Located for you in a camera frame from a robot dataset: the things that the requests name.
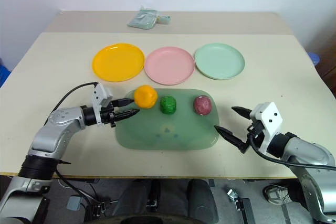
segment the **translucent green tray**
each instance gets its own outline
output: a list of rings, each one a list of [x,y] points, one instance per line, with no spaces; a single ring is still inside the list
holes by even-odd
[[[212,97],[196,89],[156,89],[159,98],[151,109],[141,109],[135,116],[120,121],[115,128],[120,145],[138,150],[200,150],[217,142],[218,133],[214,125],[219,125],[218,112]],[[126,97],[133,98],[134,91]],[[176,99],[177,110],[172,115],[160,111],[160,99],[172,95]],[[207,95],[212,102],[208,115],[194,112],[193,102],[199,95]],[[135,104],[123,110],[138,108]]]

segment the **white table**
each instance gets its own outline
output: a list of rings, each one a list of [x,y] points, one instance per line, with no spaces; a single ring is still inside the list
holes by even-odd
[[[220,125],[242,139],[250,121],[230,107],[253,109],[258,103],[274,101],[284,120],[283,133],[295,133],[336,155],[336,100],[277,15],[171,13],[171,26],[157,25],[149,31],[126,27],[133,15],[67,12],[56,17],[37,38],[0,89],[0,174],[19,171],[50,110],[67,91],[90,81],[110,86],[115,98],[142,84],[204,90],[216,102]],[[201,25],[203,33],[190,21],[193,15],[193,20],[208,18],[204,22],[209,25]],[[215,20],[214,26],[212,15],[223,19]],[[247,26],[251,19],[253,24]],[[181,47],[193,54],[206,43],[223,42],[243,54],[246,67],[240,75],[224,81],[209,79],[196,69],[190,79],[172,87],[151,81],[144,71],[126,82],[101,81],[92,72],[92,59],[101,48],[118,42],[134,44],[145,55],[163,46]],[[90,105],[91,89],[76,91],[62,106]],[[118,144],[114,129],[108,125],[90,126],[76,133],[63,160],[72,164],[61,165],[61,172],[76,177],[294,177],[288,168],[261,159],[253,150],[241,154],[221,137],[213,147],[199,151],[129,150]]]

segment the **floor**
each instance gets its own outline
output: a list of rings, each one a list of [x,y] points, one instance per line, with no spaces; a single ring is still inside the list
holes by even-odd
[[[100,179],[92,184],[99,197],[106,201],[113,201],[120,197],[132,179]],[[226,193],[232,188],[241,198],[249,198],[257,224],[285,223],[285,224],[312,224],[309,213],[299,203],[291,202],[284,206],[276,206],[264,200],[262,189],[278,180],[257,180],[255,182],[245,180],[211,179],[207,180],[213,192],[219,223],[243,223],[241,213],[236,210]],[[189,179],[162,179],[161,201],[159,212],[178,215],[187,214],[186,188]],[[83,182],[72,182],[75,186],[93,195],[91,187]],[[70,211],[66,209],[68,199],[76,193],[72,189],[62,188],[58,180],[54,180],[50,192],[46,195],[51,199],[49,212],[45,223],[48,224],[78,224],[82,223],[84,209]],[[111,215],[115,203],[108,206],[107,216]]]

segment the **person's foot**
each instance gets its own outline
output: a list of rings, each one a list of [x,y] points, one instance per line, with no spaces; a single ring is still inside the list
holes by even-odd
[[[263,189],[265,199],[275,205],[283,205],[292,202],[286,187],[270,185]]]

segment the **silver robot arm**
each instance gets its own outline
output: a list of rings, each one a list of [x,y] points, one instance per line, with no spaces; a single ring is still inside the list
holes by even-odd
[[[218,133],[242,153],[252,146],[259,156],[289,167],[302,185],[312,218],[336,223],[336,167],[333,155],[323,146],[308,143],[292,133],[281,134],[282,117],[273,102],[259,104],[253,110],[242,107],[232,109],[252,120],[248,128],[248,141],[243,142],[231,131],[215,126]],[[265,156],[266,152],[280,160]]]
[[[0,223],[42,223],[49,199],[52,175],[60,163],[71,137],[86,126],[123,120],[139,110],[114,113],[114,107],[132,103],[131,99],[112,101],[112,93],[101,84],[92,92],[92,107],[64,108],[52,112],[37,132],[18,176],[13,177],[0,201]]]

